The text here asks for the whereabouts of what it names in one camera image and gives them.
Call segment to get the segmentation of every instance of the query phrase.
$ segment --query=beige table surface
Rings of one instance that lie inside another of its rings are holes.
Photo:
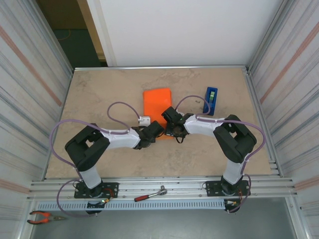
[[[124,129],[107,117],[107,107],[112,102],[124,101],[143,115],[143,91],[163,87],[171,89],[173,106],[187,95],[204,96],[207,87],[216,87],[218,94],[214,118],[233,114],[242,121],[259,125],[241,68],[75,71],[62,119],[79,119],[94,122],[102,128]],[[202,108],[202,100],[189,98],[178,110],[201,113]],[[124,105],[113,106],[110,114],[131,126],[138,125],[133,111]],[[79,123],[65,123],[59,127],[54,148],[63,158],[70,160],[64,145],[83,127]],[[257,147],[262,136],[254,129],[252,132],[257,138]],[[252,157],[245,172],[270,174],[268,159],[264,147]],[[206,176],[222,175],[226,161],[216,139],[193,134],[188,135],[183,144],[165,139],[142,150],[111,149],[102,155],[97,169],[102,177]],[[46,177],[76,177],[76,172],[52,155]]]

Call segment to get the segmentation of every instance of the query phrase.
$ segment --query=black mounting plate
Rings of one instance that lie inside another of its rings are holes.
[[[119,183],[102,183],[102,193],[96,198],[111,198],[111,194],[109,190],[104,190],[109,188],[113,191],[114,196],[113,198],[118,197],[119,192]],[[85,185],[84,182],[79,182],[75,186],[74,198],[92,198],[90,196],[90,189]]]
[[[221,187],[221,181],[207,181],[205,182],[205,185],[206,185],[206,193],[208,197],[227,196],[223,192],[223,189]],[[238,191],[236,191],[231,196],[239,196],[239,189],[241,190],[243,196],[246,196],[248,193],[248,186],[249,186],[248,181],[242,180],[238,185]]]

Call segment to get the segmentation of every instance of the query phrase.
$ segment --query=cable connector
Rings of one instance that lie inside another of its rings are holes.
[[[139,117],[139,126],[149,126],[151,124],[151,118],[149,116]]]

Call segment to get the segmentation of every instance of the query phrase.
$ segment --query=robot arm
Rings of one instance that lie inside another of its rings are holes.
[[[104,151],[120,147],[133,149],[149,147],[163,133],[164,128],[154,121],[148,126],[132,127],[129,132],[127,130],[106,131],[109,133],[86,126],[65,145],[65,150],[90,189],[92,197],[100,194],[99,185],[102,179],[95,165]]]
[[[218,122],[221,120],[240,121],[235,115],[223,119],[196,117],[194,114],[181,115],[173,107],[168,108],[162,116],[167,121],[165,134],[182,138],[188,134],[198,133],[215,137],[228,158],[226,170],[221,178],[222,189],[226,195],[238,190],[243,175],[245,158],[252,152],[256,138],[243,124]]]

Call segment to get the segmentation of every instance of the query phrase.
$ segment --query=gray floor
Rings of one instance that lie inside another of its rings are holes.
[[[33,239],[294,239],[285,199],[248,199],[223,210],[109,211],[34,227]]]

